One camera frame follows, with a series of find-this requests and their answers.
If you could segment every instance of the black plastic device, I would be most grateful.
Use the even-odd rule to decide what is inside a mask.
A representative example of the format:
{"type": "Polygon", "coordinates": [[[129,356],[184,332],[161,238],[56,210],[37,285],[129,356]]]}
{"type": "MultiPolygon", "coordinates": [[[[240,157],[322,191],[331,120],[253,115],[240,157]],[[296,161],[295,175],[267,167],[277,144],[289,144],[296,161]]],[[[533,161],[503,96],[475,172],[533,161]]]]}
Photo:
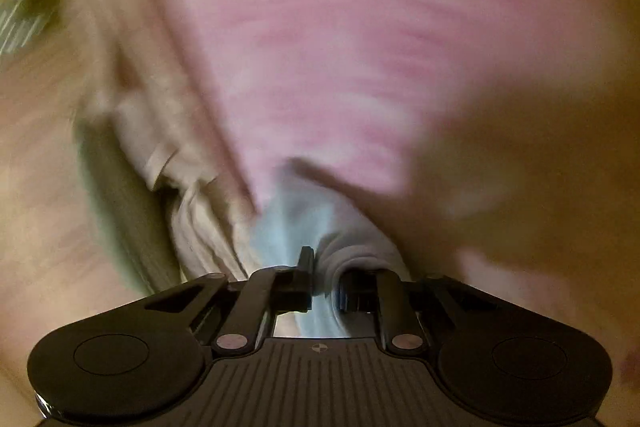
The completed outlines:
{"type": "Polygon", "coordinates": [[[64,326],[31,351],[42,427],[596,426],[590,336],[447,277],[347,272],[375,336],[273,337],[311,305],[314,253],[246,282],[210,274],[64,326]]]}

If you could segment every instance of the blurred background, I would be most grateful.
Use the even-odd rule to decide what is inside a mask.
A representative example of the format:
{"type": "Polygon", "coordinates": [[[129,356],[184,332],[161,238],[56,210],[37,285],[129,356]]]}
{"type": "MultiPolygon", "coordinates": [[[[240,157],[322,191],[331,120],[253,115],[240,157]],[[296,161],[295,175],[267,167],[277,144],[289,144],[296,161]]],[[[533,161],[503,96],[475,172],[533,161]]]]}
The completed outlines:
{"type": "MultiPolygon", "coordinates": [[[[26,361],[44,334],[142,295],[103,253],[80,182],[72,121],[86,71],[61,2],[0,0],[2,427],[33,426],[40,418],[26,361]]],[[[640,0],[625,3],[638,16],[640,0]]],[[[574,318],[574,325],[603,331],[599,340],[616,349],[608,317],[574,318]]],[[[638,393],[615,381],[601,417],[610,427],[638,427],[639,403],[638,393]]]]}

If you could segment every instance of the small printed symbol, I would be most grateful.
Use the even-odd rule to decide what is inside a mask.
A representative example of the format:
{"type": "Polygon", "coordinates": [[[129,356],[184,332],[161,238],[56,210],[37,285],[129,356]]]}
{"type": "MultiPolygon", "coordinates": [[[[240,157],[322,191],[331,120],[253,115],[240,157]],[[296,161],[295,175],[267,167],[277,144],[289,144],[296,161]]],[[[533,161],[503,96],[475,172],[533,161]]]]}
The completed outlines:
{"type": "Polygon", "coordinates": [[[329,347],[326,344],[314,344],[313,346],[311,346],[311,349],[313,349],[316,353],[323,353],[327,349],[329,349],[329,347]]]}

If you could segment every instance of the pink fabric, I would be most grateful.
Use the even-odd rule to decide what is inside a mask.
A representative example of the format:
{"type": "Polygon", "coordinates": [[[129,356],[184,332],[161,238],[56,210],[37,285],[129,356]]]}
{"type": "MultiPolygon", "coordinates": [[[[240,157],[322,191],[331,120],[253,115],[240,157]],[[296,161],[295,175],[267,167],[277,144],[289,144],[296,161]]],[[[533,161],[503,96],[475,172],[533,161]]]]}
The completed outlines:
{"type": "MultiPolygon", "coordinates": [[[[399,242],[412,269],[447,269],[446,259],[457,257],[458,273],[467,282],[576,325],[580,322],[571,309],[580,299],[569,305],[567,289],[558,282],[562,279],[547,280],[530,269],[535,258],[536,266],[563,278],[575,275],[580,290],[597,287],[600,296],[613,295],[607,280],[600,283],[598,270],[591,268],[603,263],[606,244],[620,236],[613,214],[598,213],[616,198],[592,184],[597,172],[617,172],[599,163],[609,154],[602,151],[608,151],[610,140],[603,134],[595,152],[581,156],[574,143],[588,144],[596,136],[588,118],[574,128],[580,127],[577,140],[555,140],[568,124],[562,121],[562,104],[551,105],[549,114],[556,120],[548,121],[546,114],[519,118],[517,107],[506,107],[512,114],[504,118],[485,115],[489,123],[480,133],[495,136],[445,142],[452,149],[435,155],[444,161],[435,188],[423,190],[433,178],[427,180],[419,166],[416,171],[416,158],[430,144],[442,146],[443,134],[474,111],[478,94],[535,84],[552,100],[566,95],[584,100],[603,89],[604,71],[624,52],[611,13],[609,0],[168,3],[206,103],[222,121],[258,208],[271,196],[274,170],[288,158],[305,158],[355,187],[350,196],[399,242]],[[515,144],[518,153],[503,155],[505,143],[515,144]],[[562,158],[558,162],[556,155],[562,158]],[[510,160],[513,165],[503,168],[510,160]],[[469,165],[461,168],[465,162],[469,165]],[[573,171],[581,174],[573,176],[573,171]],[[437,190],[447,183],[450,191],[437,200],[437,190]],[[590,187],[594,197],[584,190],[590,187]],[[509,204],[486,222],[483,213],[492,204],[497,208],[496,198],[509,204]],[[433,201],[440,206],[430,208],[433,201]],[[479,216],[475,228],[465,220],[473,213],[479,216]],[[441,234],[448,230],[447,220],[459,226],[453,240],[441,234]],[[598,235],[600,223],[609,228],[598,235]],[[465,236],[468,230],[476,242],[465,236]],[[475,261],[478,250],[490,253],[492,260],[513,261],[521,271],[508,273],[475,261]],[[584,283],[594,277],[593,284],[584,283]]],[[[599,128],[607,121],[605,115],[599,128]]],[[[463,137],[473,132],[471,122],[463,137]]],[[[616,133],[613,128],[613,140],[616,133]]],[[[627,193],[624,187],[621,192],[627,193]]],[[[607,309],[627,326],[635,323],[619,304],[607,309]]],[[[590,327],[607,346],[614,345],[590,327]]],[[[623,366],[628,380],[636,379],[636,358],[629,355],[623,366]]]]}
{"type": "Polygon", "coordinates": [[[258,207],[292,156],[402,191],[412,146],[482,84],[527,71],[570,85],[606,52],[601,0],[178,1],[258,207]]]}

